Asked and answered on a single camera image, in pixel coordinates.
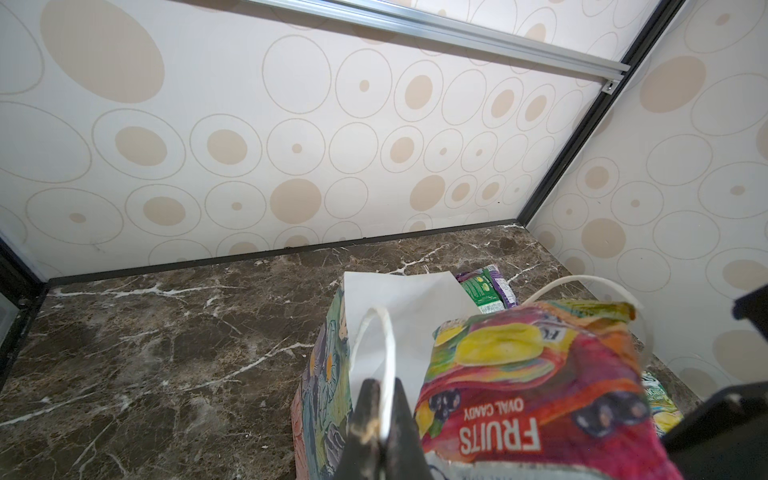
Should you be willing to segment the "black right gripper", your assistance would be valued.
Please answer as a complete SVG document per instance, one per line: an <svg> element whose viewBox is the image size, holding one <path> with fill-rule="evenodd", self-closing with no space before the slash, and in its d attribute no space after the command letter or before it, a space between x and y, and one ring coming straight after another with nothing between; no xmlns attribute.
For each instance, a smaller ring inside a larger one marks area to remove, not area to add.
<svg viewBox="0 0 768 480"><path fill-rule="evenodd" d="M662 444L685 479L765 479L767 383L720 390L665 434Z"/></svg>

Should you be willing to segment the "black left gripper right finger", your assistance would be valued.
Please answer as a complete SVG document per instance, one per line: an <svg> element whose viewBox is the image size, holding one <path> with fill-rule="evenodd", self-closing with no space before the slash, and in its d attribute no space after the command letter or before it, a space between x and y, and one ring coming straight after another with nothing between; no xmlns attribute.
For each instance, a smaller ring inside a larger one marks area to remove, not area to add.
<svg viewBox="0 0 768 480"><path fill-rule="evenodd" d="M402 382L395 380L390 429L383 450L386 480L432 480L421 445L419 430L411 414Z"/></svg>

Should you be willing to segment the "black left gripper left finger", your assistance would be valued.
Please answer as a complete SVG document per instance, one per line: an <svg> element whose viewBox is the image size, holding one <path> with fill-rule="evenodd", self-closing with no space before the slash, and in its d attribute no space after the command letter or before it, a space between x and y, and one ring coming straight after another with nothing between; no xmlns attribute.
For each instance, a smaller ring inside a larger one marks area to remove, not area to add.
<svg viewBox="0 0 768 480"><path fill-rule="evenodd" d="M380 393L378 381L367 379L363 382L334 480L380 478Z"/></svg>

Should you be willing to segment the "red fruits candy bag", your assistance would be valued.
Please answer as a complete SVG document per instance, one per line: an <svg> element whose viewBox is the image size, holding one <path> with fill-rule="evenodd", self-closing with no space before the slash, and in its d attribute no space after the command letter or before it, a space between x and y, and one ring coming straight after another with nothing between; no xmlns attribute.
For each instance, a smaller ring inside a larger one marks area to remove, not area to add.
<svg viewBox="0 0 768 480"><path fill-rule="evenodd" d="M537 301L444 323L415 406L435 479L676 479L625 302Z"/></svg>

